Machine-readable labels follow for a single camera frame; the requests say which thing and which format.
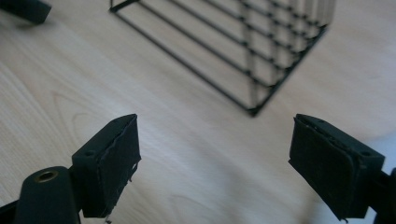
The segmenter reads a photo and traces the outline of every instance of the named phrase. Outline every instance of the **wood grain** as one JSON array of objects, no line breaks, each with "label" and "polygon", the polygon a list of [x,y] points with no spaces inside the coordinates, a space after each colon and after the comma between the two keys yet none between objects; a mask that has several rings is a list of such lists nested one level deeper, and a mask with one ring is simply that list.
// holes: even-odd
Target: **wood grain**
[{"label": "wood grain", "polygon": [[318,198],[288,165],[293,116],[361,141],[396,130],[394,1],[338,1],[330,32],[255,119],[109,14],[107,1],[48,2],[40,26],[0,12],[0,205],[18,199],[29,174],[70,166],[106,123],[136,113],[143,160],[114,223],[307,223]]}]

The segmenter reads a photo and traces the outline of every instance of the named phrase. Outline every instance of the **light wood surface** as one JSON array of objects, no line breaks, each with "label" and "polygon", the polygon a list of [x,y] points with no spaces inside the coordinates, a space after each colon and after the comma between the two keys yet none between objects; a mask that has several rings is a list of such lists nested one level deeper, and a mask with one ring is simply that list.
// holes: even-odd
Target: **light wood surface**
[{"label": "light wood surface", "polygon": [[255,119],[109,14],[107,1],[48,2],[40,26],[0,12],[0,205],[18,199],[29,174],[69,167],[105,124],[136,113],[143,160],[114,223],[308,223],[318,198],[288,165],[293,116],[361,141],[396,130],[393,0],[338,1],[330,32]]}]

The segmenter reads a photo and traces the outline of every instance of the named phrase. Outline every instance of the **black wire frame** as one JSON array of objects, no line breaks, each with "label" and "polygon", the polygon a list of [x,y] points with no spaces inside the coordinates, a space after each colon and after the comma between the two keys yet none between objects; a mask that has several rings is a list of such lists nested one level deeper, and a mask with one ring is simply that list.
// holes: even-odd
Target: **black wire frame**
[{"label": "black wire frame", "polygon": [[[154,9],[150,5],[144,3],[143,0],[126,0],[119,4],[114,5],[114,0],[110,0],[110,12],[113,13],[121,21],[124,21],[131,28],[136,30],[139,34],[145,37],[152,44],[166,52],[170,57],[178,61],[185,68],[190,70],[194,75],[200,78],[203,82],[214,88],[216,91],[224,95],[226,98],[231,100],[237,106],[245,110],[251,117],[256,117],[260,111],[267,105],[267,103],[272,99],[274,94],[280,89],[282,84],[287,80],[293,70],[300,64],[300,62],[305,58],[308,52],[318,43],[318,41],[327,32],[328,26],[332,21],[333,12],[335,8],[335,0],[304,0],[304,12],[298,12],[296,10],[296,2],[298,0],[290,0],[288,5],[276,1],[276,0],[264,0],[268,2],[269,9],[265,10],[259,6],[249,2],[248,0],[234,0],[240,3],[240,13],[237,14],[226,7],[222,6],[214,0],[201,0],[213,8],[217,9],[219,12],[240,21],[243,24],[243,39],[236,37],[236,35],[231,34],[221,27],[221,25],[209,20],[208,18],[201,15],[199,12],[183,5],[177,0],[166,0],[167,2],[175,5],[176,7],[184,10],[186,13],[190,14],[196,20],[204,23],[215,31],[219,32],[225,38],[233,41],[236,45],[243,47],[246,50],[246,64],[247,68],[240,66],[238,63],[231,60],[226,55],[220,53],[215,48],[207,44],[204,40],[193,35],[183,27],[177,25],[174,21],[170,20],[166,15],[162,14],[160,11]],[[195,65],[189,61],[183,59],[174,50],[163,44],[160,40],[154,36],[147,33],[140,26],[133,23],[131,20],[122,16],[119,12],[124,7],[127,7],[133,3],[137,3],[147,12],[155,15],[169,26],[175,28],[178,32],[182,33],[184,36],[189,38],[194,43],[198,44],[202,48],[208,50],[213,55],[217,56],[220,60],[224,61],[241,75],[246,76],[250,82],[250,100],[251,105],[247,105],[242,100],[238,99],[230,91],[225,90],[220,86],[220,84],[210,78],[207,74],[198,69]],[[276,18],[276,12],[278,10],[284,10],[289,12],[290,20],[289,23],[281,21]],[[250,11],[254,11],[259,15],[269,19],[271,30],[270,32],[264,31],[259,26],[249,22]],[[304,30],[298,31],[295,29],[295,22],[301,20],[304,22]],[[289,30],[289,43],[283,43],[276,38],[276,33],[278,27]],[[255,49],[252,45],[251,33],[256,32],[258,35],[270,39],[272,41],[271,55],[265,55],[259,49]],[[304,40],[304,48],[302,50],[297,50],[295,48],[297,37]],[[291,62],[289,66],[282,66],[277,62],[278,50],[282,48],[285,49],[291,55]],[[271,84],[255,76],[254,71],[254,61],[255,58],[259,58],[272,65],[272,75],[278,77],[276,83]],[[265,88],[268,93],[264,98],[258,99],[258,88]]]}]

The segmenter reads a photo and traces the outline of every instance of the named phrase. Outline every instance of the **black plastic part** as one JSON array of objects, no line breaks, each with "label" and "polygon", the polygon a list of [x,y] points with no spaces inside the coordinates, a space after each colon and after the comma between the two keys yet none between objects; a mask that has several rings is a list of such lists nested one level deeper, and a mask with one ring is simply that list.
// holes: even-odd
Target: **black plastic part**
[{"label": "black plastic part", "polygon": [[14,222],[17,203],[18,201],[15,201],[0,207],[0,223],[12,224]]},{"label": "black plastic part", "polygon": [[23,181],[14,224],[26,223],[79,223],[69,171],[65,167],[50,167]]},{"label": "black plastic part", "polygon": [[32,23],[43,23],[51,6],[38,0],[0,0],[0,9]]},{"label": "black plastic part", "polygon": [[290,164],[339,219],[364,217],[385,157],[324,120],[294,120]]},{"label": "black plastic part", "polygon": [[137,115],[109,122],[73,157],[75,189],[84,217],[106,217],[141,160]]}]

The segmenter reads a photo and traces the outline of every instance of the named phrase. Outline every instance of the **screw hole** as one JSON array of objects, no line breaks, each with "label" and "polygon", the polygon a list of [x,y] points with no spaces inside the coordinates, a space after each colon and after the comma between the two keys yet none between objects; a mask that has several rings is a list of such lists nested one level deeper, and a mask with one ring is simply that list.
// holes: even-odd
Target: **screw hole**
[{"label": "screw hole", "polygon": [[35,178],[35,182],[44,183],[44,182],[54,179],[57,175],[58,175],[57,171],[47,171],[47,172],[42,173],[41,175],[38,175]]}]

